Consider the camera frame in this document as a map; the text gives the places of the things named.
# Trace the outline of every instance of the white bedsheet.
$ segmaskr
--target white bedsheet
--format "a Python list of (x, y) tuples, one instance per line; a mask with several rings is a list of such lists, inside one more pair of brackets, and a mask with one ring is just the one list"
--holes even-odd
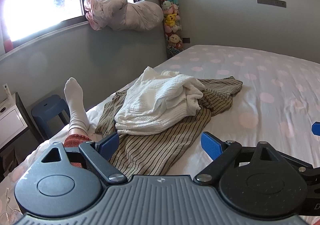
[[(242, 80), (243, 88), (234, 97), (233, 106), (212, 117), (204, 131), (223, 141), (236, 140), (243, 146), (256, 146), (258, 141), (268, 141), (279, 151), (309, 162), (314, 167), (320, 166), (320, 140), (311, 132), (311, 125), (320, 119), (319, 64), (254, 49), (197, 45), (167, 60), (155, 70), (159, 73), (163, 70), (180, 71), (202, 79), (234, 76)], [(104, 104), (111, 97), (87, 112), (91, 123), (89, 132), (94, 132)], [(10, 207), (16, 208), (14, 183), (49, 144), (64, 141), (67, 130), (68, 126), (41, 144), (1, 182), (1, 214), (5, 209), (5, 188), (10, 188)], [(100, 139), (100, 135), (93, 137), (93, 140)], [(168, 174), (190, 174), (193, 177), (210, 162), (198, 137)], [(309, 223), (316, 220), (308, 218)], [(0, 223), (5, 222), (3, 215)]]

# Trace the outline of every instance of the window frame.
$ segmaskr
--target window frame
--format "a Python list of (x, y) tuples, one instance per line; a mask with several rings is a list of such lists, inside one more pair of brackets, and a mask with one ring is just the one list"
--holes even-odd
[[(4, 21), (4, 1), (5, 0), (0, 0), (0, 27), (1, 27), (1, 30), (2, 30), (2, 36), (3, 36), (3, 41), (9, 39), (9, 34), (8, 34), (8, 31), (7, 31), (7, 27), (5, 25), (5, 21)], [(82, 6), (81, 6), (81, 11), (83, 14), (85, 14), (85, 10), (84, 10), (84, 0), (81, 0), (82, 2)], [(60, 23), (56, 24), (56, 25), (53, 25), (51, 27), (48, 27), (48, 28), (45, 28), (45, 29), (42, 29), (38, 32), (35, 32), (33, 34), (30, 34), (24, 38), (21, 38), (21, 39), (18, 39), (16, 41), (13, 41), (13, 48), (17, 48), (18, 46), (22, 45), (22, 44), (25, 44), (29, 41), (32, 41), (40, 36), (43, 36), (45, 34), (49, 34), (53, 31), (56, 31), (56, 30), (59, 30), (59, 29), (62, 29), (62, 28), (65, 28), (65, 27), (69, 27), (69, 26), (72, 26), (72, 25), (75, 25), (75, 24), (78, 24), (78, 23), (83, 23), (83, 22), (86, 22), (87, 21), (87, 18), (85, 17), (85, 15), (82, 15), (82, 16), (79, 16), (79, 17), (75, 17), (75, 18), (70, 18), (70, 19), (67, 19), (67, 20), (64, 20), (64, 21), (61, 21)]]

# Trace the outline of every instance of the wall outlet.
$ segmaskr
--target wall outlet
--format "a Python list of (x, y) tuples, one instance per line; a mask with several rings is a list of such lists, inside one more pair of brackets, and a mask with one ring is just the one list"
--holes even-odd
[(278, 7), (287, 7), (287, 3), (283, 0), (257, 0), (259, 4), (273, 5)]
[(190, 38), (182, 38), (182, 43), (190, 44)]

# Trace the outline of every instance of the windowsill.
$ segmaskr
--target windowsill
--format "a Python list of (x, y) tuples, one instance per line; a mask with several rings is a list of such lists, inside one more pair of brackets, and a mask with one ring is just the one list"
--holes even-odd
[(15, 53), (16, 51), (19, 51), (19, 50), (22, 49), (22, 48), (25, 48), (25, 47), (27, 47), (27, 46), (32, 45), (32, 44), (35, 43), (35, 42), (38, 42), (38, 41), (40, 41), (40, 40), (42, 40), (42, 39), (45, 39), (45, 38), (48, 38), (48, 37), (53, 36), (53, 35), (55, 35), (55, 34), (58, 34), (58, 33), (62, 32), (62, 31), (66, 31), (66, 30), (68, 30), (68, 29), (72, 29), (72, 28), (75, 28), (75, 27), (83, 26), (83, 25), (88, 24), (88, 23), (89, 23), (88, 21), (84, 21), (84, 22), (77, 23), (77, 24), (74, 24), (74, 25), (71, 25), (71, 26), (67, 26), (67, 27), (64, 27), (64, 28), (60, 28), (60, 29), (58, 29), (58, 30), (49, 32), (49, 33), (44, 34), (44, 35), (42, 35), (42, 36), (40, 36), (40, 37), (37, 37), (37, 38), (35, 38), (35, 39), (32, 39), (31, 41), (28, 41), (28, 42), (26, 42), (26, 43), (24, 43), (24, 44), (22, 44), (22, 45), (20, 45), (20, 46), (18, 46), (18, 47), (16, 47), (16, 48), (14, 48), (14, 49), (11, 50), (10, 52), (8, 52), (8, 53), (6, 53), (6, 54), (4, 54), (4, 55), (1, 55), (1, 56), (0, 56), (0, 61), (3, 60), (3, 59), (5, 59), (5, 58), (7, 58), (7, 57), (10, 56), (10, 55), (12, 55), (12, 54)]

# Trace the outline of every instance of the drawer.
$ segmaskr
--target drawer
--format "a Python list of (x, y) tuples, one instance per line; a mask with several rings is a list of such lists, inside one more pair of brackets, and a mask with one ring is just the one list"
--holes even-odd
[(18, 131), (23, 129), (24, 124), (21, 121), (16, 109), (9, 112), (0, 120), (0, 144), (16, 135)]

